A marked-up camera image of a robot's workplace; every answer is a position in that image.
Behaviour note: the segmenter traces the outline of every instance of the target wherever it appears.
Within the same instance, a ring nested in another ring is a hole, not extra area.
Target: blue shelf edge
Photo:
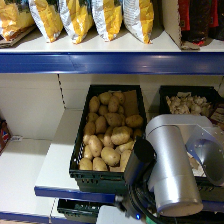
[[[0,53],[0,73],[223,75],[224,52]]]
[[[66,218],[55,218],[51,217],[51,223],[52,224],[90,224],[86,222],[78,222],[78,221],[73,221],[73,220],[68,220]]]
[[[50,217],[48,217],[48,216],[38,216],[38,215],[20,214],[20,213],[11,213],[11,212],[0,212],[0,219],[19,221],[19,222],[49,223],[49,218]]]
[[[90,202],[114,203],[114,194],[90,193],[74,190],[34,187],[35,195],[42,197],[73,199]]]

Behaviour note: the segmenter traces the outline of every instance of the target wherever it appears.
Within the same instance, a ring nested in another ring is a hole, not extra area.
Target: yellow chip bag
[[[122,7],[119,0],[92,0],[93,20],[98,34],[105,40],[113,40],[120,31]]]
[[[90,1],[59,0],[59,11],[65,30],[72,42],[81,43],[93,25]]]
[[[151,43],[154,11],[150,0],[123,0],[124,24],[137,39]]]
[[[35,24],[27,0],[0,0],[0,35],[10,41]]]
[[[30,11],[46,42],[55,41],[63,29],[57,0],[29,0]]]

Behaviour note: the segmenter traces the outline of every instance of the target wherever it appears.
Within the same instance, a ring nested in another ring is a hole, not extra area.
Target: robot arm
[[[154,192],[158,214],[188,216],[203,208],[187,151],[201,163],[211,183],[224,185],[223,132],[214,128],[206,117],[160,115],[148,123],[144,144],[142,141],[136,142],[124,177],[132,189],[136,183],[142,183],[150,170],[144,191]],[[130,190],[128,197],[136,198],[133,194]],[[124,200],[123,204],[127,210],[132,208],[132,214],[138,209],[134,199]]]

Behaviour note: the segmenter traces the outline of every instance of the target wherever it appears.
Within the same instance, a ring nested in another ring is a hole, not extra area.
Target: white shelf
[[[48,223],[54,198],[36,197],[34,185],[47,140],[9,142],[0,156],[0,219]]]
[[[65,110],[35,184],[37,196],[112,203],[114,194],[81,192],[69,166],[82,111]]]
[[[224,42],[208,39],[200,51],[182,52],[162,29],[143,44],[124,27],[111,42],[93,27],[75,45],[65,31],[46,43],[38,29],[9,49],[0,49],[0,73],[207,74],[223,75]]]
[[[154,28],[151,35],[152,44],[143,44],[125,27],[111,42],[105,42],[93,27],[80,44],[73,44],[65,30],[53,43],[46,43],[39,29],[35,29],[11,48],[0,52],[181,52],[170,36],[159,28]],[[208,38],[201,52],[224,52],[224,42]]]

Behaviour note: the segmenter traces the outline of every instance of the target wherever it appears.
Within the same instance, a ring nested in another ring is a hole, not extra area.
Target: potato
[[[105,105],[100,105],[99,111],[98,111],[100,116],[104,116],[105,114],[108,113],[108,108]]]
[[[119,99],[119,103],[123,105],[125,101],[125,95],[122,92],[114,92],[113,95],[116,96]]]
[[[93,170],[92,162],[87,158],[82,158],[79,162],[79,170]]]
[[[93,122],[86,123],[83,130],[83,142],[85,145],[88,145],[89,138],[91,135],[94,135],[96,131],[96,126]]]
[[[93,96],[89,101],[89,112],[96,113],[99,110],[100,101],[97,96]]]
[[[119,108],[118,108],[118,113],[119,113],[119,114],[124,114],[124,107],[119,106]]]
[[[105,134],[104,134],[104,138],[103,138],[103,144],[104,146],[106,147],[111,147],[111,148],[114,148],[114,144],[113,142],[111,141],[111,135],[113,133],[113,127],[108,127]]]
[[[107,121],[104,116],[100,116],[97,118],[96,122],[96,134],[102,134],[105,133],[107,130]]]
[[[122,153],[125,150],[132,150],[133,145],[134,145],[134,141],[130,138],[127,143],[117,146],[116,150],[119,150]]]
[[[115,145],[122,145],[128,142],[129,138],[130,138],[130,131],[127,129],[127,127],[122,126],[122,127],[115,127],[113,129],[111,141]]]
[[[110,113],[116,113],[119,109],[119,99],[116,96],[112,96],[108,103],[108,111]]]
[[[141,129],[139,129],[139,128],[135,129],[134,133],[133,133],[133,139],[135,140],[136,136],[142,137],[142,134],[143,134],[143,132]]]
[[[97,138],[103,143],[104,134],[98,134]]]
[[[93,159],[93,154],[89,148],[89,145],[86,145],[84,147],[84,150],[83,150],[83,158],[86,158],[86,159],[89,159],[89,160],[92,160]]]
[[[126,125],[130,128],[141,128],[143,125],[143,118],[140,115],[132,115],[127,117]]]
[[[130,136],[132,137],[132,135],[133,135],[133,129],[132,128],[129,128],[127,126],[124,126],[124,127],[129,131]]]
[[[110,100],[111,97],[112,97],[112,94],[109,93],[109,92],[104,92],[104,93],[101,93],[101,94],[99,95],[100,102],[101,102],[103,105],[108,105],[109,100]]]
[[[121,119],[122,119],[122,123],[121,123],[121,126],[125,126],[126,125],[126,117],[124,116],[124,114],[120,114],[121,116]]]
[[[108,171],[106,163],[100,157],[96,157],[93,159],[93,170]]]
[[[120,161],[120,154],[110,147],[103,148],[101,157],[103,161],[109,166],[116,166]]]
[[[88,113],[86,120],[87,120],[87,122],[94,122],[95,123],[95,121],[98,117],[99,116],[96,113]]]
[[[129,160],[129,157],[131,155],[131,152],[130,150],[125,150],[122,154],[121,154],[121,161],[120,161],[120,165],[121,165],[121,172],[124,172],[125,171],[125,168],[128,164],[128,160]]]
[[[119,150],[118,146],[114,150],[121,155],[121,151]]]
[[[122,125],[122,118],[117,113],[107,113],[104,115],[109,126],[120,127]]]
[[[90,136],[90,138],[89,138],[89,148],[90,148],[94,157],[100,156],[102,148],[103,148],[103,144],[97,138],[96,135],[91,135]]]

